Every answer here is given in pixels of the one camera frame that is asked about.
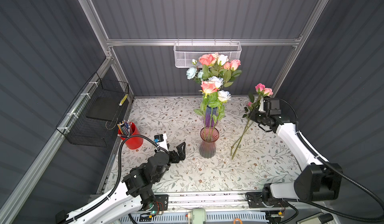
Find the white blue rose stem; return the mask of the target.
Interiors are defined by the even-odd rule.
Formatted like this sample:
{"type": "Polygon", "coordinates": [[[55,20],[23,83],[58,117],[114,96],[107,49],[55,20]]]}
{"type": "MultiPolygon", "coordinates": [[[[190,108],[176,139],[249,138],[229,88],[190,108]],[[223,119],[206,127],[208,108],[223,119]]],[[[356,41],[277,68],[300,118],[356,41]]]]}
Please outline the white blue rose stem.
{"type": "Polygon", "coordinates": [[[208,81],[213,82],[216,89],[220,89],[224,84],[224,79],[217,76],[210,77],[208,81]]]}

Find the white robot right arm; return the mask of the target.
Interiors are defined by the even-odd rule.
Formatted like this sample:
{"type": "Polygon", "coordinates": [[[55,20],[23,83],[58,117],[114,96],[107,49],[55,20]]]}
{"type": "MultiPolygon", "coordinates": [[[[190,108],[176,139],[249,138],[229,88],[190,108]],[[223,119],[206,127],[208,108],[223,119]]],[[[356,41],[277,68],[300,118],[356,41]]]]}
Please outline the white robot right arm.
{"type": "Polygon", "coordinates": [[[265,184],[262,201],[272,207],[278,200],[293,199],[305,202],[332,201],[339,197],[342,177],[325,166],[319,154],[297,130],[297,124],[287,116],[267,116],[264,112],[250,114],[258,126],[268,126],[289,147],[296,158],[301,174],[290,183],[265,184]]]}

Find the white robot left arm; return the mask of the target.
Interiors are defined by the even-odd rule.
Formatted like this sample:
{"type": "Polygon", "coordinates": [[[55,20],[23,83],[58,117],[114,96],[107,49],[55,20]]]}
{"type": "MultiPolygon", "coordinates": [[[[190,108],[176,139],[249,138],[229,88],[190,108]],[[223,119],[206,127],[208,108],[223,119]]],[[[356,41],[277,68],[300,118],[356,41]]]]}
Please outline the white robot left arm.
{"type": "Polygon", "coordinates": [[[185,160],[185,156],[185,142],[169,154],[157,151],[146,163],[132,169],[118,182],[117,187],[75,211],[56,214],[56,223],[109,224],[124,215],[150,210],[156,202],[153,184],[161,180],[172,163],[185,160]]]}

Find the light blue peony flower stem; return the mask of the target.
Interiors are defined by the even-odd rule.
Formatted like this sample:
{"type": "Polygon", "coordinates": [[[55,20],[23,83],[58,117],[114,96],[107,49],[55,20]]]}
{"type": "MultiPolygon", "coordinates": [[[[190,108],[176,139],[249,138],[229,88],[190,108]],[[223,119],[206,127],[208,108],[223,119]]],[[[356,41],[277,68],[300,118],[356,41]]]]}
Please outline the light blue peony flower stem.
{"type": "Polygon", "coordinates": [[[192,67],[186,71],[186,76],[188,80],[193,80],[197,84],[201,84],[203,81],[203,68],[199,60],[192,60],[192,67]]]}

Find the purple blue glass vase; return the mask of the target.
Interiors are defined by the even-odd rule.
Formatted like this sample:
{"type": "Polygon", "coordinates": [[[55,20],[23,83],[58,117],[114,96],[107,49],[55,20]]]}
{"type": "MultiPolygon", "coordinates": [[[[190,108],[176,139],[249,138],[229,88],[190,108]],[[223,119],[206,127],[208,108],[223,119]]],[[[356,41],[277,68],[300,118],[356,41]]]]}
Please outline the purple blue glass vase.
{"type": "Polygon", "coordinates": [[[206,112],[204,117],[204,124],[205,127],[215,128],[217,124],[217,117],[219,115],[219,108],[218,107],[209,107],[206,106],[206,112]]]}

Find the pink coral rose stem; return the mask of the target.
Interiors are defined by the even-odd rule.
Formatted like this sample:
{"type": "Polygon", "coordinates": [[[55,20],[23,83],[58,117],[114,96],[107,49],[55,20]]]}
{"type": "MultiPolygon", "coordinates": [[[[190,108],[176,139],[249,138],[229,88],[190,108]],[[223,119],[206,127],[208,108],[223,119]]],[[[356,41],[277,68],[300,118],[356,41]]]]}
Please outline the pink coral rose stem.
{"type": "Polygon", "coordinates": [[[224,87],[230,87],[233,85],[237,77],[242,74],[242,70],[239,70],[241,61],[238,59],[226,62],[221,69],[221,76],[224,79],[224,87]]]}

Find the cream pink rose stem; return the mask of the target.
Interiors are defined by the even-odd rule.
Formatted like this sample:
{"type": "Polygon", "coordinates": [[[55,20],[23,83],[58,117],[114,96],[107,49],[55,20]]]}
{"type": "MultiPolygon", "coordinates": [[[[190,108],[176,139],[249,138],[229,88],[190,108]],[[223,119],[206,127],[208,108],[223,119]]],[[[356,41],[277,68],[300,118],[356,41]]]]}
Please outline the cream pink rose stem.
{"type": "Polygon", "coordinates": [[[217,59],[217,70],[220,72],[223,69],[228,69],[227,63],[229,62],[229,58],[226,55],[219,55],[217,59]]]}

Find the pink peony flower stem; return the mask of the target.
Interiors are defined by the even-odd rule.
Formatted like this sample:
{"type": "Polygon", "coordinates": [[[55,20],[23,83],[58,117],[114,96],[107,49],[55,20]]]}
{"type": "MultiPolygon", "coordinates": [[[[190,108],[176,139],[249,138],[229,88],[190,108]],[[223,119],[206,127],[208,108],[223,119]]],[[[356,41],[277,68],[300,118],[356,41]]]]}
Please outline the pink peony flower stem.
{"type": "Polygon", "coordinates": [[[205,54],[199,58],[203,68],[203,80],[207,80],[210,77],[218,76],[219,71],[217,70],[217,59],[219,54],[205,54]]]}

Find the pale pink rose stem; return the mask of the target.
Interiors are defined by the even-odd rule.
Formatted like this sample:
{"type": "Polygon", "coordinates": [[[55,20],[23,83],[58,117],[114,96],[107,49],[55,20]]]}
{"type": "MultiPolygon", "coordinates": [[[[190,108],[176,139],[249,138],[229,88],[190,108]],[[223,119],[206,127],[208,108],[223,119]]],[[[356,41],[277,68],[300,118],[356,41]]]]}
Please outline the pale pink rose stem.
{"type": "Polygon", "coordinates": [[[271,88],[266,88],[265,85],[261,84],[261,83],[259,83],[255,87],[255,91],[256,91],[256,94],[257,94],[257,98],[255,98],[255,95],[254,95],[253,92],[250,92],[249,95],[248,95],[249,102],[253,103],[253,107],[254,107],[253,110],[259,109],[260,103],[261,103],[263,98],[271,97],[273,95],[273,90],[271,88]]]}

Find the pink grey glass vase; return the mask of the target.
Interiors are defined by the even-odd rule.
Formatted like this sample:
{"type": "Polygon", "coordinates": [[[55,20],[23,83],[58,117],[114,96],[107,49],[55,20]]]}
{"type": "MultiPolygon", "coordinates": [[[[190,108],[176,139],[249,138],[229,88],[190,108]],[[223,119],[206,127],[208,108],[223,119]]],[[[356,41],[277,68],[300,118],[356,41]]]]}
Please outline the pink grey glass vase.
{"type": "Polygon", "coordinates": [[[199,147],[199,153],[203,158],[212,158],[216,154],[216,141],[220,134],[216,128],[206,126],[200,132],[202,142],[199,147]]]}

